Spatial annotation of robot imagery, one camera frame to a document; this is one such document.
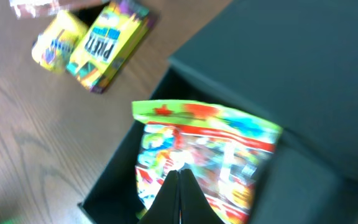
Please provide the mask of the Haribo sour worms bag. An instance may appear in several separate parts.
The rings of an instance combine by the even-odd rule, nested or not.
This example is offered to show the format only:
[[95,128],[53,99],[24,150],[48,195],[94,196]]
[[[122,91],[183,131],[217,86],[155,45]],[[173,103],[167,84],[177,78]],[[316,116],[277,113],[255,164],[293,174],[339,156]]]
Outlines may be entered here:
[[170,171],[189,169],[224,223],[247,220],[257,173],[274,153],[280,126],[193,100],[135,101],[132,115],[144,125],[135,179],[146,209]]

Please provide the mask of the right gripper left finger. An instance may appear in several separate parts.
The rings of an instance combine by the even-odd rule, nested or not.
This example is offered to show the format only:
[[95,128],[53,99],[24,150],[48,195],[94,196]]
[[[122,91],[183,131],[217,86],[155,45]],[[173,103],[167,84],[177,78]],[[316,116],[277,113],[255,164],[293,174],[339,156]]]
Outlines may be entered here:
[[138,224],[179,224],[180,188],[178,172],[168,173],[153,204]]

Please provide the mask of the dark green gift box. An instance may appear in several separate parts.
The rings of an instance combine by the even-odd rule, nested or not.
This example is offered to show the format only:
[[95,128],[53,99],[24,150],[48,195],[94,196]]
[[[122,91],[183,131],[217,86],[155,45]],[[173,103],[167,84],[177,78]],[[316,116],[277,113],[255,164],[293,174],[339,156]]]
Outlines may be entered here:
[[251,223],[358,223],[358,0],[230,3],[170,57],[175,98],[283,128]]

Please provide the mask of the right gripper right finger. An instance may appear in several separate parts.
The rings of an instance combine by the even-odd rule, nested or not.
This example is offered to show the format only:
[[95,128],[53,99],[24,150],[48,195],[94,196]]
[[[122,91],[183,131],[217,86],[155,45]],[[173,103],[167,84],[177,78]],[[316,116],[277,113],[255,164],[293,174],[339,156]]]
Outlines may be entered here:
[[190,169],[180,171],[179,184],[183,224],[224,224],[209,205]]

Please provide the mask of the brown Pocky box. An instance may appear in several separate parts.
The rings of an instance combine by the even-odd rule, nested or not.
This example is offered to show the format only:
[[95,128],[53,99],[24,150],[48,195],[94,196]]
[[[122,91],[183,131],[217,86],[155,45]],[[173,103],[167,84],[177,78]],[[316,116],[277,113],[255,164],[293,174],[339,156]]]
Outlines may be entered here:
[[101,6],[109,0],[10,0],[18,19],[56,15],[60,11],[79,11]]

